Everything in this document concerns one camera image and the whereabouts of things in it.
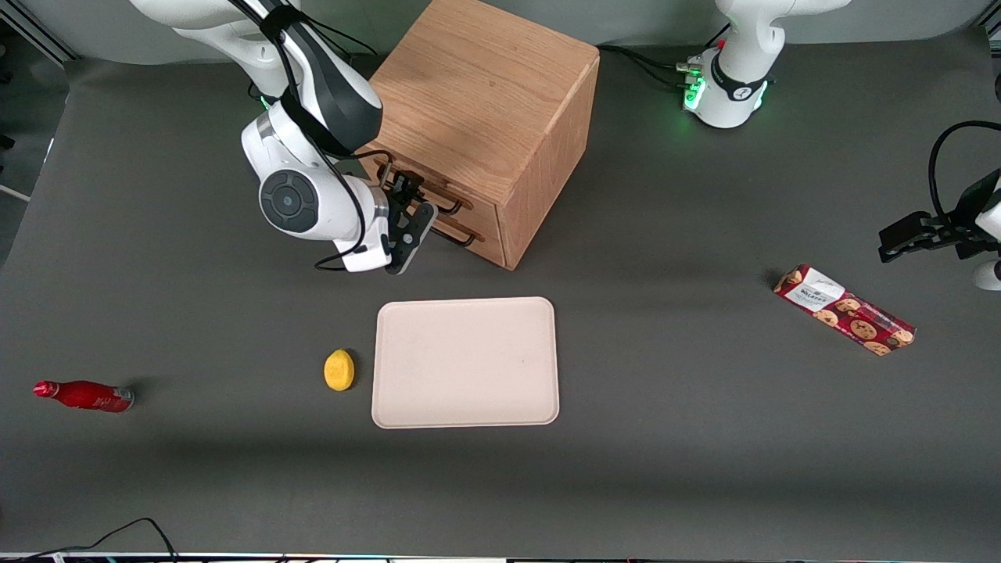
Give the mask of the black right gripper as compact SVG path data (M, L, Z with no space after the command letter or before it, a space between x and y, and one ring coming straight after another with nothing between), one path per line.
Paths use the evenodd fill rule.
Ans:
M390 238L411 238L418 236L418 225L410 213L411 204L419 206L428 202L425 193L422 191L423 178L421 176L410 176L404 170L397 170L393 175L393 182L389 188L385 188L387 203L389 204L389 232Z

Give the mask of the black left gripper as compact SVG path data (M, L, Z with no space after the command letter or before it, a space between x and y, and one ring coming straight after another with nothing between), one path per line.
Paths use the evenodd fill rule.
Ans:
M959 260L999 252L999 174L991 171L966 188L954 210L946 213L931 175L931 202L939 221L929 213L911 213L880 231L880 261L889 264L905 254L954 246Z

